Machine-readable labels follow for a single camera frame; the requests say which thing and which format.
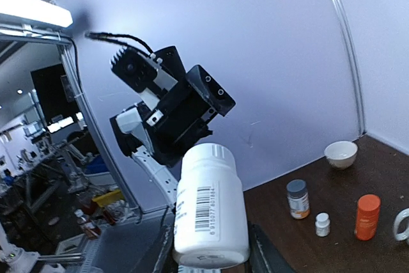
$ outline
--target ceiling light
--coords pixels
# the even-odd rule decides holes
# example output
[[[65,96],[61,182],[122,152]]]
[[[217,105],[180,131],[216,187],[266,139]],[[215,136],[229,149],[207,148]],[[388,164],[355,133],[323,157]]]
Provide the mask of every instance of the ceiling light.
[[[72,24],[70,11],[42,0],[0,0],[0,14],[60,27]]]

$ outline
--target orange bottle cap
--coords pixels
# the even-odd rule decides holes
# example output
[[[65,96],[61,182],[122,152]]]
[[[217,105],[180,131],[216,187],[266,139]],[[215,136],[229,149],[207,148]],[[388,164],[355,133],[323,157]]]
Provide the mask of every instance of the orange bottle cap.
[[[358,200],[358,208],[365,212],[374,212],[379,210],[381,199],[374,194],[366,194]]]

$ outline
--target small white bottle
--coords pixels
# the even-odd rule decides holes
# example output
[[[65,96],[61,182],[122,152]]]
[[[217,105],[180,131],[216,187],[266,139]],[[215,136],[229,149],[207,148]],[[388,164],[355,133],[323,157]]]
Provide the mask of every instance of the small white bottle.
[[[235,158],[221,145],[196,145],[182,160],[173,258],[186,267],[224,269],[246,262],[249,255]]]
[[[330,217],[325,212],[317,215],[315,222],[316,234],[319,237],[326,237],[330,233]]]

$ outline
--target black screen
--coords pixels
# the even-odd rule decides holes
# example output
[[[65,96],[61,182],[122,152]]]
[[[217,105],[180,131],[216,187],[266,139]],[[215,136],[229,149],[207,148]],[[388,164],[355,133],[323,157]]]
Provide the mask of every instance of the black screen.
[[[65,89],[66,85],[65,87],[63,85],[64,76],[65,71],[62,64],[31,72],[47,125],[69,116],[77,121],[75,114],[80,111],[76,101],[67,101],[67,88]]]

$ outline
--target yellow tray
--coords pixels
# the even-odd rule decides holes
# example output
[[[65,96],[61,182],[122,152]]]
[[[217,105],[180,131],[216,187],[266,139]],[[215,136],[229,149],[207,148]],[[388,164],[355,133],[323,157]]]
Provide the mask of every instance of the yellow tray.
[[[115,201],[119,201],[120,199],[125,198],[123,197],[121,190],[117,189],[110,193],[93,198],[92,200],[97,203],[99,207],[104,207],[114,203]]]

